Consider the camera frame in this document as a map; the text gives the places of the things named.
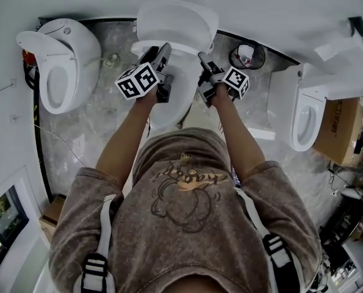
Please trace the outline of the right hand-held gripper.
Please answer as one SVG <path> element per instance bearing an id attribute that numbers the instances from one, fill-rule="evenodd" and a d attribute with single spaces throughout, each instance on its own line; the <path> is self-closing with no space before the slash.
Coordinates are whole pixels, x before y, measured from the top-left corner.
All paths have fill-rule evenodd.
<path id="1" fill-rule="evenodd" d="M 216 87 L 220 83 L 226 84 L 233 101 L 243 99 L 250 87 L 249 77 L 246 74 L 234 67 L 225 72 L 205 52 L 199 52 L 198 57 L 203 67 L 198 81 L 198 93 L 207 107 L 211 107 L 211 98 L 215 95 Z"/>

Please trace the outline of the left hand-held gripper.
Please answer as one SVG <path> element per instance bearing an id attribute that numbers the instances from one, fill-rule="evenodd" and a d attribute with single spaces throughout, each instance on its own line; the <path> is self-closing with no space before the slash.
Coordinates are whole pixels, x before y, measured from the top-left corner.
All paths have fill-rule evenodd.
<path id="1" fill-rule="evenodd" d="M 165 43 L 159 50 L 151 46 L 143 55 L 143 64 L 134 66 L 115 81 L 115 85 L 126 100 L 141 98 L 155 88 L 157 102 L 167 103 L 170 99 L 171 83 L 174 77 L 161 71 L 168 64 L 171 45 Z M 156 70 L 151 63 L 156 62 Z"/>

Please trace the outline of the person's right forearm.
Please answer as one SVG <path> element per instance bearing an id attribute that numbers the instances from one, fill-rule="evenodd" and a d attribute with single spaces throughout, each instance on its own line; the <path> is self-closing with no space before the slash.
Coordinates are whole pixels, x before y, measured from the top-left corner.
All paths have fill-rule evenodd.
<path id="1" fill-rule="evenodd" d="M 212 105 L 222 124 L 231 164 L 242 183 L 252 169 L 265 162 L 264 154 L 230 98 L 213 98 Z"/>

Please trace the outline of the person's left forearm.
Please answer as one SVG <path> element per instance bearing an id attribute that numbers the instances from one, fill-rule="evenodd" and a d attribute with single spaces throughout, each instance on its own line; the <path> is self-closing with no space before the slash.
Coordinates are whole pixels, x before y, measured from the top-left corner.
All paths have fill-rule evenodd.
<path id="1" fill-rule="evenodd" d="M 120 187 L 124 187 L 128 180 L 146 123 L 156 103 L 156 89 L 136 99 L 96 163 L 96 169 L 111 176 Z"/>

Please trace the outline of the white toilet lid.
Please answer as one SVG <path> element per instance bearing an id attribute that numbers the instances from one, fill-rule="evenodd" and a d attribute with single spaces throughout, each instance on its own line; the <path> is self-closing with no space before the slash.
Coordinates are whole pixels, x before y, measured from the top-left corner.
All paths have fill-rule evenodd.
<path id="1" fill-rule="evenodd" d="M 182 0 L 149 0 L 139 8 L 140 41 L 162 41 L 210 53 L 219 24 L 218 15 L 205 6 Z"/>

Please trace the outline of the white rounded toilet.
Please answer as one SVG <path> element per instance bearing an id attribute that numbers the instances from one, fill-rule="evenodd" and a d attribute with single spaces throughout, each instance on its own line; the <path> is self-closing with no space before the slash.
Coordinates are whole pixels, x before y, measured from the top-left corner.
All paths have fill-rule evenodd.
<path id="1" fill-rule="evenodd" d="M 98 82 L 102 52 L 83 24 L 59 18 L 36 32 L 20 32 L 16 42 L 35 57 L 40 98 L 49 113 L 67 113 L 89 99 Z"/>

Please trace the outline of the white toilet with button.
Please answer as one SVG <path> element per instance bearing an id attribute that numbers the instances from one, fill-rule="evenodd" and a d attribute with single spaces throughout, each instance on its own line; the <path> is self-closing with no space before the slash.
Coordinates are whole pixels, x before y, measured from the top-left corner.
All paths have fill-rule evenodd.
<path id="1" fill-rule="evenodd" d="M 267 119 L 276 138 L 298 152 L 315 142 L 328 100 L 363 96 L 353 73 L 326 74 L 309 63 L 271 74 Z"/>

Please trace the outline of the person's right hand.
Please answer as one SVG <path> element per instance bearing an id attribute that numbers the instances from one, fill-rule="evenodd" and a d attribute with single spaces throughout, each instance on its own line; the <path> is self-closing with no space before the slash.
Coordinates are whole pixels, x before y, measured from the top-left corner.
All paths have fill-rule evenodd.
<path id="1" fill-rule="evenodd" d="M 211 105 L 219 109 L 232 103 L 232 98 L 229 96 L 228 89 L 224 84 L 218 84 L 215 90 L 215 95 L 211 98 Z"/>

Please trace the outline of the white and red trash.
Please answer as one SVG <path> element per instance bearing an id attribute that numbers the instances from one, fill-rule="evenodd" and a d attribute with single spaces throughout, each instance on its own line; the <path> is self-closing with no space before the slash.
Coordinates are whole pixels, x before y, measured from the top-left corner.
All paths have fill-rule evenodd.
<path id="1" fill-rule="evenodd" d="M 239 45 L 236 51 L 236 58 L 239 59 L 242 65 L 248 67 L 251 65 L 253 58 L 254 48 L 249 45 Z"/>

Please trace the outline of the white floor outlet fitting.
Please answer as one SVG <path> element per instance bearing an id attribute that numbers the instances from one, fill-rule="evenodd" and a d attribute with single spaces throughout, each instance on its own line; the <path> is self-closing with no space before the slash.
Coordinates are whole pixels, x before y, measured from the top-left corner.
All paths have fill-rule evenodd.
<path id="1" fill-rule="evenodd" d="M 117 68 L 120 64 L 120 55 L 113 53 L 109 57 L 104 59 L 103 66 L 106 68 Z"/>

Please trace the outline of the red round object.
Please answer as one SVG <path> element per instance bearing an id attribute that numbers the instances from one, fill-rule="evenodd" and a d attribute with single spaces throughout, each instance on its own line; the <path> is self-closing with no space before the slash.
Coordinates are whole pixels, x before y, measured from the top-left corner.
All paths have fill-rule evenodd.
<path id="1" fill-rule="evenodd" d="M 26 51 L 25 49 L 22 50 L 22 56 L 23 56 L 23 61 L 31 67 L 36 67 L 37 66 L 37 61 L 35 56 L 31 53 Z"/>

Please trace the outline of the cardboard box with large print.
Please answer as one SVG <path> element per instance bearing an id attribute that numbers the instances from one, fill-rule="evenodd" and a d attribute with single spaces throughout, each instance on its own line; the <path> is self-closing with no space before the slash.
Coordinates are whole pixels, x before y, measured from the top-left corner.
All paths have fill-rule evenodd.
<path id="1" fill-rule="evenodd" d="M 362 119 L 359 98 L 328 100 L 313 149 L 339 166 L 357 166 L 362 158 L 355 153 Z"/>

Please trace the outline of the person's brown printed shirt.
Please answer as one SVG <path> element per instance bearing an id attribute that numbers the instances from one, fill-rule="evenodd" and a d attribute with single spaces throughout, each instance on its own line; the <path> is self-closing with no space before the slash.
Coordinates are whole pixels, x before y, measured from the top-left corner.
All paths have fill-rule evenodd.
<path id="1" fill-rule="evenodd" d="M 108 264 L 117 293 L 157 293 L 194 274 L 227 292 L 270 293 L 261 235 L 214 132 L 189 128 L 147 141 L 128 195 L 115 178 L 79 169 L 51 242 L 49 270 L 59 292 L 73 292 L 85 257 L 95 252 L 108 195 L 114 196 Z"/>

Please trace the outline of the dark framed window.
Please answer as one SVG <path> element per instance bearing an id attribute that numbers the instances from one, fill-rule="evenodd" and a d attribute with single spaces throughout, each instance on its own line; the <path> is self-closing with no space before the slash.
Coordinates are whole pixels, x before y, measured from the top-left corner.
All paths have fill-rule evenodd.
<path id="1" fill-rule="evenodd" d="M 29 219 L 15 186 L 0 196 L 0 265 Z"/>

